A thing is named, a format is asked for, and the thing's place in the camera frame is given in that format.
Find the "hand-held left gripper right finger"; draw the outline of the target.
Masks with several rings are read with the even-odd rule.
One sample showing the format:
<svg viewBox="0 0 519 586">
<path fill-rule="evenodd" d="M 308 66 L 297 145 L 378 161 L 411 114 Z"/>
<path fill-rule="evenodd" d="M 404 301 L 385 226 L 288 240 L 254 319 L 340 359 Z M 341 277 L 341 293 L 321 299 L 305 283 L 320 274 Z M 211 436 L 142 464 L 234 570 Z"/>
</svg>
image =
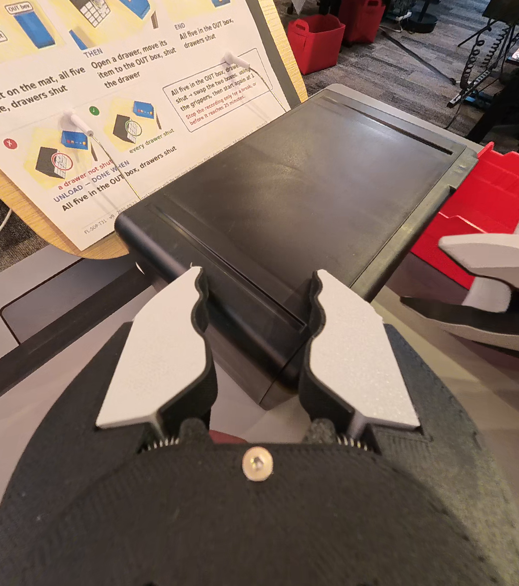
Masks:
<svg viewBox="0 0 519 586">
<path fill-rule="evenodd" d="M 419 428 L 384 321 L 370 303 L 324 269 L 313 273 L 309 300 L 298 391 L 310 419 L 330 421 L 349 441 L 368 424 Z"/>
</svg>

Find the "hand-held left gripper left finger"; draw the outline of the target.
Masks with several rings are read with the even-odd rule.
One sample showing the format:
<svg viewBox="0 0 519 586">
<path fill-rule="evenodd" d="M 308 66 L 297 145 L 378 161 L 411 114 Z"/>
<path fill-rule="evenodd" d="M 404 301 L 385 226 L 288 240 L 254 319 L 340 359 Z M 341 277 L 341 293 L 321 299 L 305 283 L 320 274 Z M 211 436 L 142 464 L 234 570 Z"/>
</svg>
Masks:
<svg viewBox="0 0 519 586">
<path fill-rule="evenodd" d="M 218 396 L 202 267 L 191 267 L 158 292 L 135 316 L 109 383 L 96 426 L 149 425 L 160 439 L 182 423 L 209 425 Z"/>
</svg>

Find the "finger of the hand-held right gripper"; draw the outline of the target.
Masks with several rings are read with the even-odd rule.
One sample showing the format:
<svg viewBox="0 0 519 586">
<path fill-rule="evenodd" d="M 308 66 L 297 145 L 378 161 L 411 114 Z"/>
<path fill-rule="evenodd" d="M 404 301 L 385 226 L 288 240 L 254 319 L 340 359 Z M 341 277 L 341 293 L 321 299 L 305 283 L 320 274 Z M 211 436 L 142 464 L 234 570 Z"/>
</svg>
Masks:
<svg viewBox="0 0 519 586">
<path fill-rule="evenodd" d="M 401 303 L 447 333 L 519 357 L 519 288 L 476 277 L 461 304 L 416 297 Z"/>
<path fill-rule="evenodd" d="M 444 236 L 439 248 L 468 273 L 519 289 L 519 223 L 511 234 Z"/>
</svg>

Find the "red plastic bin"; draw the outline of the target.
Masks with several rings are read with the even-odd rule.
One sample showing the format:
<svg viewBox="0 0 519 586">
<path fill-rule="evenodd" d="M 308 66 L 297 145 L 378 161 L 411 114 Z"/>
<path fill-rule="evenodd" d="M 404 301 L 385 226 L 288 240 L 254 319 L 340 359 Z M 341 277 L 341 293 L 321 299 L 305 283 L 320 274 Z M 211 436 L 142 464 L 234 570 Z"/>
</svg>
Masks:
<svg viewBox="0 0 519 586">
<path fill-rule="evenodd" d="M 445 236 L 512 233 L 519 222 L 519 153 L 501 154 L 489 142 L 467 178 L 426 227 L 412 253 L 469 289 L 474 276 L 439 249 Z"/>
</svg>

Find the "black drawer cabinet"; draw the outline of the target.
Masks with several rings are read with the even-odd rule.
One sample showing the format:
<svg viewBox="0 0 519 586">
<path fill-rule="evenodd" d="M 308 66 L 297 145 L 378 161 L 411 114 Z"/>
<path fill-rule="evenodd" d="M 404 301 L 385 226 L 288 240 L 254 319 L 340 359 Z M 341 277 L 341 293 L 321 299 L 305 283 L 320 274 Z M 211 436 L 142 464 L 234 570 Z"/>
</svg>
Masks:
<svg viewBox="0 0 519 586">
<path fill-rule="evenodd" d="M 333 84 L 122 212 L 115 231 L 158 290 L 203 267 L 215 359 L 270 410 L 297 391 L 314 271 L 372 301 L 481 149 Z"/>
</svg>

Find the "dark grey mat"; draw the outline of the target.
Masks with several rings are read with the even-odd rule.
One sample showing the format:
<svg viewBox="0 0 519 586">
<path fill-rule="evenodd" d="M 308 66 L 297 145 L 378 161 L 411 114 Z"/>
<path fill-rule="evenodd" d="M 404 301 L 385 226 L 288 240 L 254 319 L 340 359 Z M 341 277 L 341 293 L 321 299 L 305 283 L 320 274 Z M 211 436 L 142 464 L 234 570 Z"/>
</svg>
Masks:
<svg viewBox="0 0 519 586">
<path fill-rule="evenodd" d="M 138 273 L 128 257 L 80 260 L 0 309 L 0 317 L 18 343 L 29 339 L 57 318 L 86 301 L 118 277 Z M 396 295 L 436 299 L 449 304 L 464 301 L 468 289 L 409 253 L 387 281 Z"/>
</svg>

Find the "black floor pole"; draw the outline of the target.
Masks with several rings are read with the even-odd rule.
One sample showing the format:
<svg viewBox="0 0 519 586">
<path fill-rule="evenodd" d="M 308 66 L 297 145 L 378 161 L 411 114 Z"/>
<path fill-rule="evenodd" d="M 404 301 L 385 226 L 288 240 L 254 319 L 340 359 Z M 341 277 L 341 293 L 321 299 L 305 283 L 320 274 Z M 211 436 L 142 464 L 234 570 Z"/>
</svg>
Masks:
<svg viewBox="0 0 519 586">
<path fill-rule="evenodd" d="M 400 51 L 402 51 L 406 55 L 410 56 L 416 62 L 421 64 L 425 69 L 429 70 L 433 75 L 441 78 L 442 80 L 446 81 L 448 84 L 450 84 L 452 86 L 458 85 L 458 82 L 455 78 L 450 77 L 450 76 L 446 75 L 444 72 L 440 71 L 433 64 L 426 61 L 420 55 L 416 54 L 413 50 L 411 50 L 410 48 L 405 46 L 403 43 L 401 43 L 399 40 L 397 40 L 396 38 L 391 36 L 391 34 L 389 34 L 388 31 L 386 31 L 384 28 L 381 29 L 380 33 L 385 39 L 389 40 Z"/>
</svg>

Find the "printed instruction sheet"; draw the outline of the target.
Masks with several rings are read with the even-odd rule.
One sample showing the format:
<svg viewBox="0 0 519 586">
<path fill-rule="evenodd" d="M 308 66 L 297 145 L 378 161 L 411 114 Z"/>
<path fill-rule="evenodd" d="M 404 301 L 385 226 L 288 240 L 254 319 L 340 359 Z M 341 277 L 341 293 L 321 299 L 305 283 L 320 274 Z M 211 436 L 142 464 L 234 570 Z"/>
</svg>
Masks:
<svg viewBox="0 0 519 586">
<path fill-rule="evenodd" d="M 81 251 L 291 109 L 247 1 L 0 1 L 0 170 Z"/>
</svg>

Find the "red fabric basket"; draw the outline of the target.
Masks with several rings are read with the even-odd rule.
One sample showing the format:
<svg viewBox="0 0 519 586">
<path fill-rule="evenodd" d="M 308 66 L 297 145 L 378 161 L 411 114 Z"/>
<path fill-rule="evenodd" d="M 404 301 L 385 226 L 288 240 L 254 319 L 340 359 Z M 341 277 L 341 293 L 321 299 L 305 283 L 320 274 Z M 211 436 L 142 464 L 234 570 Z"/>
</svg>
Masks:
<svg viewBox="0 0 519 586">
<path fill-rule="evenodd" d="M 342 1 L 338 18 L 345 26 L 343 45 L 373 43 L 385 9 L 383 1 Z"/>
<path fill-rule="evenodd" d="M 303 76 L 334 67 L 338 62 L 345 25 L 331 14 L 295 19 L 287 38 Z"/>
</svg>

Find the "instruction sheet on wooden board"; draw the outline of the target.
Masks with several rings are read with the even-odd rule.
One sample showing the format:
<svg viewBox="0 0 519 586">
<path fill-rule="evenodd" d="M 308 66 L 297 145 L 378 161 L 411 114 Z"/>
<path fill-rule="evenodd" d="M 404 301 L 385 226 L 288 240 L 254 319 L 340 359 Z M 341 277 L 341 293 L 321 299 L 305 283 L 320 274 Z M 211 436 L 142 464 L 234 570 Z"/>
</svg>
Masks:
<svg viewBox="0 0 519 586">
<path fill-rule="evenodd" d="M 247 5 L 286 99 L 294 108 L 307 100 L 307 90 L 278 10 L 273 1 L 247 1 Z M 39 238 L 65 253 L 92 260 L 115 259 L 128 254 L 115 232 L 81 251 L 1 170 L 0 200 Z"/>
</svg>

